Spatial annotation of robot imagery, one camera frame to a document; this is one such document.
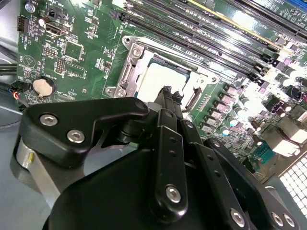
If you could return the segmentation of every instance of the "ram slot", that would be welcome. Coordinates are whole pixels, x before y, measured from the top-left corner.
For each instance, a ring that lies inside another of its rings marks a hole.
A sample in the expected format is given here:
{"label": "ram slot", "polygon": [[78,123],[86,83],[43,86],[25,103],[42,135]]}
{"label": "ram slot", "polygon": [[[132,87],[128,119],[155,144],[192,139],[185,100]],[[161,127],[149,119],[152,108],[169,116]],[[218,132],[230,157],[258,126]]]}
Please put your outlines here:
{"label": "ram slot", "polygon": [[[244,43],[243,41],[240,40],[234,40],[229,34],[223,32],[222,30],[219,29],[217,26],[213,26],[210,23],[204,23],[200,22],[199,18],[195,17],[195,15],[192,15],[190,13],[186,13],[182,9],[176,8],[167,2],[164,2],[162,0],[141,0],[141,1],[135,1],[136,3],[146,3],[148,5],[151,5],[152,7],[159,9],[160,11],[169,14],[170,16],[174,18],[178,18],[178,20],[181,20],[183,22],[192,24],[194,27],[197,27],[200,30],[206,29],[208,33],[213,33],[216,36],[219,36],[221,40],[226,40],[227,42],[230,42],[234,44],[235,46],[239,47],[240,49],[244,50],[245,52],[251,52],[254,55],[261,55],[263,52],[252,47],[251,45]],[[250,43],[253,43],[248,36],[245,34],[238,34],[238,31],[234,30],[233,28],[225,28],[226,30],[229,30],[231,33],[236,33],[237,35],[243,37],[244,39],[248,40]]]}
{"label": "ram slot", "polygon": [[172,22],[172,26],[176,27],[178,29],[184,30],[184,32],[189,32],[192,36],[213,45],[215,48],[219,49],[220,46],[228,46],[226,53],[229,55],[232,55],[235,58],[238,58],[242,60],[243,62],[246,62],[249,65],[255,65],[255,60],[260,59],[260,55],[255,55],[254,53],[250,52],[249,50],[245,49],[245,47],[239,45],[236,42],[233,42],[233,39],[225,39],[224,37],[218,35],[217,33],[213,33],[209,30],[206,30],[202,28],[201,26],[198,26],[195,23],[192,23],[189,20],[186,20],[184,18],[181,18],[180,16],[173,14],[172,12],[169,12],[165,9],[163,9],[160,6],[157,6],[155,4],[150,3],[147,0],[142,0],[143,3],[146,3],[146,6],[139,5],[140,1],[138,3],[131,2],[133,7],[137,10],[142,11],[145,14],[151,14],[149,9],[158,9],[161,12],[167,14],[167,19],[162,19],[161,16],[159,17],[159,20],[163,20],[165,23],[169,24]]}
{"label": "ram slot", "polygon": [[153,22],[162,22],[165,23],[166,25],[169,26],[169,29],[172,30],[172,33],[175,35],[180,35],[180,37],[185,38],[188,41],[191,41],[191,44],[198,44],[199,48],[202,48],[204,46],[207,47],[207,50],[211,51],[211,55],[220,55],[221,58],[230,61],[238,66],[240,66],[241,69],[246,69],[248,71],[252,71],[254,65],[256,62],[247,59],[246,57],[239,55],[237,53],[232,52],[231,50],[228,50],[227,48],[222,48],[222,45],[219,43],[216,43],[212,41],[211,39],[207,38],[201,38],[199,39],[199,36],[196,37],[195,34],[192,30],[190,33],[186,33],[187,30],[182,29],[182,25],[177,24],[171,20],[165,19],[161,15],[154,13],[154,12],[149,12],[146,8],[142,7],[142,9],[145,11],[139,11],[136,9],[133,9],[132,12],[136,13],[137,15],[140,15],[143,18],[146,18],[147,20],[150,19]]}
{"label": "ram slot", "polygon": [[204,18],[206,20],[213,22],[217,26],[224,27],[225,29],[244,37],[250,43],[254,44],[253,47],[257,46],[257,47],[266,48],[267,45],[268,45],[265,42],[261,42],[258,38],[254,37],[252,35],[246,34],[244,31],[241,31],[236,27],[233,27],[233,25],[230,25],[227,22],[219,21],[219,20],[211,17],[210,15],[205,14],[202,10],[199,10],[199,8],[196,8],[195,6],[187,5],[185,3],[180,2],[179,0],[171,0],[171,1],[173,2],[174,6],[176,6],[178,9],[181,9],[183,11],[189,11],[189,12],[195,14],[196,18]]}
{"label": "ram slot", "polygon": [[305,35],[305,32],[303,33],[302,30],[298,26],[288,22],[282,17],[279,17],[271,13],[266,8],[259,6],[250,0],[247,0],[247,1],[246,0],[223,0],[223,1],[226,3],[229,3],[230,5],[235,6],[236,8],[240,9],[242,12],[249,14],[250,16],[271,26],[277,31],[284,33],[285,35],[293,38],[296,41],[303,42],[303,43],[307,42],[307,36]]}
{"label": "ram slot", "polygon": [[160,37],[162,40],[168,40],[171,43],[178,43],[181,46],[184,46],[187,50],[191,50],[193,53],[199,55],[199,56],[203,56],[204,59],[207,59],[209,61],[212,62],[216,62],[220,65],[222,65],[223,67],[226,67],[228,69],[230,69],[231,71],[240,74],[243,77],[247,77],[249,74],[249,71],[241,68],[238,65],[233,64],[230,61],[227,61],[225,59],[221,59],[218,56],[213,55],[212,53],[200,49],[198,46],[185,41],[182,38],[176,37],[170,33],[167,33],[166,31],[163,31],[157,27],[154,27],[152,24],[145,22],[144,20],[131,16],[129,15],[129,17],[126,18],[127,22],[131,25],[134,25],[136,27],[139,27],[147,32],[150,32],[154,35],[157,35],[158,37]]}

